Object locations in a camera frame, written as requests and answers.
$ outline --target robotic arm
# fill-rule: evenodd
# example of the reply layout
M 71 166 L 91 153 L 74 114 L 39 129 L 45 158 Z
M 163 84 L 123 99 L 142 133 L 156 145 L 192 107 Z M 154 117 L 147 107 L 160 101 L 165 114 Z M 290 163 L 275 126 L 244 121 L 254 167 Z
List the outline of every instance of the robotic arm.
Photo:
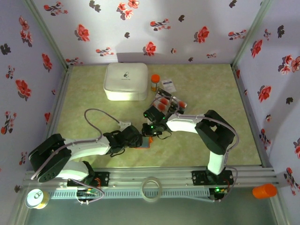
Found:
M 212 184 L 216 183 L 218 176 L 225 170 L 226 149 L 235 136 L 230 129 L 226 128 L 231 126 L 220 115 L 213 110 L 208 110 L 203 116 L 180 115 L 172 110 L 164 115 L 156 107 L 151 106 L 144 112 L 144 117 L 151 123 L 142 125 L 142 134 L 128 123 L 123 124 L 121 130 L 104 133 L 99 140 L 71 140 L 63 139 L 60 134 L 52 135 L 29 154 L 29 160 L 36 172 L 33 178 L 37 176 L 39 182 L 46 182 L 59 177 L 81 180 L 85 184 L 90 184 L 95 175 L 90 164 L 85 161 L 74 162 L 73 159 L 108 154 L 113 157 L 124 151 L 126 147 L 140 147 L 143 136 L 159 137 L 164 131 L 170 134 L 175 131 L 186 131 L 197 133 L 210 150 L 206 176 Z

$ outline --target roll of tape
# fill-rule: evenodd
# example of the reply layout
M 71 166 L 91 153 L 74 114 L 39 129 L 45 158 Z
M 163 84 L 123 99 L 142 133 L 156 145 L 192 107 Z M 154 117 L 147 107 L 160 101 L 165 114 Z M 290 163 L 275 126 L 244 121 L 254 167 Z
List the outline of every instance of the roll of tape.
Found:
M 144 188 L 145 188 L 146 184 L 148 184 L 149 182 L 154 182 L 158 186 L 158 194 L 157 194 L 157 196 L 155 196 L 153 198 L 147 197 L 144 193 Z M 161 197 L 162 192 L 163 192 L 163 188 L 161 186 L 160 181 L 157 178 L 148 177 L 142 182 L 141 195 L 142 195 L 142 198 L 145 199 L 146 201 L 148 201 L 150 203 L 156 202 Z

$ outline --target gray cable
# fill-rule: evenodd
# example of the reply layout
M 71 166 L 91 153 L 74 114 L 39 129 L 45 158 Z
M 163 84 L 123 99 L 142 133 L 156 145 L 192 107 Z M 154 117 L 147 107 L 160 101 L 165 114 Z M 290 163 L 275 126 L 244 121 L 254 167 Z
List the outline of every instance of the gray cable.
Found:
M 73 145 L 73 144 L 82 144 L 82 143 L 93 143 L 93 142 L 97 142 L 99 141 L 103 134 L 102 134 L 102 131 L 96 127 L 95 125 L 93 125 L 89 120 L 88 118 L 86 117 L 86 113 L 90 110 L 96 110 L 96 111 L 100 111 L 102 113 L 104 113 L 105 115 L 109 116 L 110 118 L 112 118 L 113 120 L 115 120 L 117 123 L 119 123 L 119 121 L 114 118 L 113 116 L 109 115 L 108 113 L 104 112 L 103 110 L 100 110 L 100 109 L 94 109 L 94 108 L 91 108 L 91 109 L 87 109 L 85 112 L 84 112 L 84 118 L 85 120 L 87 121 L 87 123 L 92 126 L 93 128 L 95 128 L 99 133 L 100 133 L 100 136 L 97 137 L 95 140 L 82 140 L 82 141 L 76 141 L 76 142 L 72 142 L 72 143 L 68 143 L 68 144 L 65 144 L 61 147 L 59 147 L 57 150 L 55 150 L 49 157 L 48 159 L 46 159 L 46 161 L 38 168 L 38 170 L 32 175 L 31 177 L 31 180 L 35 179 L 36 176 L 38 176 L 38 174 L 42 171 L 42 169 L 47 165 L 47 163 L 62 149 L 70 146 L 70 145 Z

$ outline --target white plastic container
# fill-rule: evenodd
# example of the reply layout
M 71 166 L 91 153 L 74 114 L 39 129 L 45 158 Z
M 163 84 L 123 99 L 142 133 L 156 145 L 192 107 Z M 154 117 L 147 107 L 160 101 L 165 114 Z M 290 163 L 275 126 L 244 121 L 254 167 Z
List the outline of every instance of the white plastic container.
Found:
M 144 63 L 111 63 L 103 89 L 111 101 L 141 101 L 148 95 L 148 68 Z

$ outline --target small card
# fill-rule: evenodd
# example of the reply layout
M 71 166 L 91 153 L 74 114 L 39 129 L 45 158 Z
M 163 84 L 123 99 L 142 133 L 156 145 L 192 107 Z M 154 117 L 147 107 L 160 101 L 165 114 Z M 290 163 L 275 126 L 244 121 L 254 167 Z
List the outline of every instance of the small card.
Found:
M 163 84 L 163 87 L 167 92 L 172 93 L 176 91 L 172 79 L 161 81 L 161 83 Z

